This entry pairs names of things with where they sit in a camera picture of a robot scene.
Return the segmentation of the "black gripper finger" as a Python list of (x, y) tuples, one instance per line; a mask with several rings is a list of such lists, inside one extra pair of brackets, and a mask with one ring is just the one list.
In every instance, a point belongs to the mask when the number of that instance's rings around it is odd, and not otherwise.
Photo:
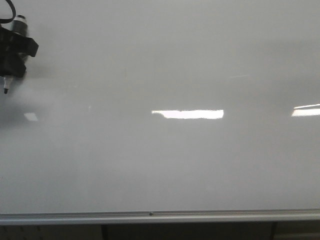
[(0, 56), (10, 54), (26, 54), (35, 57), (39, 45), (33, 38), (14, 33), (6, 28), (0, 28)]
[(22, 78), (26, 73), (26, 53), (0, 53), (0, 76), (13, 76)]

